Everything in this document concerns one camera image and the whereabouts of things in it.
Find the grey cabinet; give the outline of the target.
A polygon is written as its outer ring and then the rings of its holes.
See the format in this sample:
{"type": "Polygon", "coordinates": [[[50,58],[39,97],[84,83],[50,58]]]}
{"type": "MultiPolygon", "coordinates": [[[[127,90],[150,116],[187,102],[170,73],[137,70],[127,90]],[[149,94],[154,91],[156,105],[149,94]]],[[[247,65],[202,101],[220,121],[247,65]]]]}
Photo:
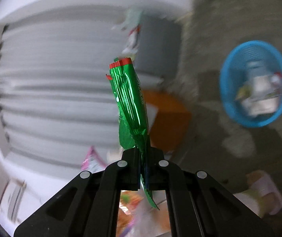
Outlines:
{"type": "Polygon", "coordinates": [[[139,47],[133,62],[136,71],[173,79],[181,50],[182,27],[167,19],[142,15],[139,47]]]}

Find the white strawberry yogurt bottle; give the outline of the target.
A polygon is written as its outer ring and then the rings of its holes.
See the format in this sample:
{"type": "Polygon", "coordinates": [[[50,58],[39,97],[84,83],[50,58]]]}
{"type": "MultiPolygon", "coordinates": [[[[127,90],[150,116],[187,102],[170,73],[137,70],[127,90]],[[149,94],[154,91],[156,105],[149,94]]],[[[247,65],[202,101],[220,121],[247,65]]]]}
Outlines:
{"type": "Polygon", "coordinates": [[[246,82],[236,99],[250,117],[270,115],[277,111],[282,94],[282,75],[270,71],[262,60],[246,64],[246,82]]]}

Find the grey curtain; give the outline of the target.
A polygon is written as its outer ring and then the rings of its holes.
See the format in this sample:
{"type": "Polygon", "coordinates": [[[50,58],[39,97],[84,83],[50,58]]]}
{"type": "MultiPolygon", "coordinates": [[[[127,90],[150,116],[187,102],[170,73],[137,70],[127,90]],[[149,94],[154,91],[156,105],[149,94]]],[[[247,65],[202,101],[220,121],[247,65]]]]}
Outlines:
{"type": "Polygon", "coordinates": [[[70,7],[10,23],[0,43],[0,113],[13,153],[79,166],[90,147],[120,149],[107,74],[127,32],[125,10],[70,7]]]}

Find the purple slipper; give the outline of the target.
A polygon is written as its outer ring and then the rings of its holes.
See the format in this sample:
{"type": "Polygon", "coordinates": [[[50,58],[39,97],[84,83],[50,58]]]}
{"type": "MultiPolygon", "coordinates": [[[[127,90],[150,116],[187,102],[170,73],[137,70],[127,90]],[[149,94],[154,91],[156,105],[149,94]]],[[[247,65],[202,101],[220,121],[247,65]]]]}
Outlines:
{"type": "Polygon", "coordinates": [[[248,173],[246,181],[249,189],[259,194],[266,214],[275,215],[282,209],[282,195],[267,172],[256,170],[248,173]]]}

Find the wall air conditioner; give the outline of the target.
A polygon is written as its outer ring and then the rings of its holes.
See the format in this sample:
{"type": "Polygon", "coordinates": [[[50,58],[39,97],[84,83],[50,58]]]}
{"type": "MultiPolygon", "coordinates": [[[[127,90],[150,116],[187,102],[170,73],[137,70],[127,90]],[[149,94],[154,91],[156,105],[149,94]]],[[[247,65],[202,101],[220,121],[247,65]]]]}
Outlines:
{"type": "Polygon", "coordinates": [[[0,222],[17,221],[17,214],[26,190],[26,184],[16,179],[10,180],[0,200],[0,222]]]}

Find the blue plastic waste basket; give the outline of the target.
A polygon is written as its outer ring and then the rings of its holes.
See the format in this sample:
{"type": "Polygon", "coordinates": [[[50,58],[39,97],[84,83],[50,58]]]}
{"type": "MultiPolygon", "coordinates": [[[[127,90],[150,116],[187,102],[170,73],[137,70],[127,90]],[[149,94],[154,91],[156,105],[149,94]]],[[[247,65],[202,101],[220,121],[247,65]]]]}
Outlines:
{"type": "Polygon", "coordinates": [[[282,54],[264,41],[234,48],[220,71],[227,115],[244,127],[266,126],[282,114],[282,54]]]}

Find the mint green calendar box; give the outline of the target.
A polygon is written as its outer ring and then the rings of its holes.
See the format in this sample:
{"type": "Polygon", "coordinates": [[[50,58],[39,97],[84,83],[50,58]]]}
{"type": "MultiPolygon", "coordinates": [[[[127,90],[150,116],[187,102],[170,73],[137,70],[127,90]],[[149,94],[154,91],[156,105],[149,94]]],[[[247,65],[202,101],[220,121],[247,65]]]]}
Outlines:
{"type": "Polygon", "coordinates": [[[123,24],[124,29],[133,29],[138,26],[143,11],[137,8],[129,8],[126,11],[125,21],[123,24]]]}

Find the green snack bag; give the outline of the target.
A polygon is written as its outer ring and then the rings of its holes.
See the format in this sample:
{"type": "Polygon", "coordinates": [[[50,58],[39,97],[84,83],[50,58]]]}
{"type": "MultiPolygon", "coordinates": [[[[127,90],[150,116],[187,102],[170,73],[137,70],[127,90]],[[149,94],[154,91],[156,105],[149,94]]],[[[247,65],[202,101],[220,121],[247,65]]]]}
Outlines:
{"type": "Polygon", "coordinates": [[[130,57],[117,58],[109,65],[107,79],[119,111],[119,141],[125,150],[140,151],[140,180],[149,204],[158,208],[146,183],[146,158],[150,150],[148,118],[140,82],[130,57]]]}

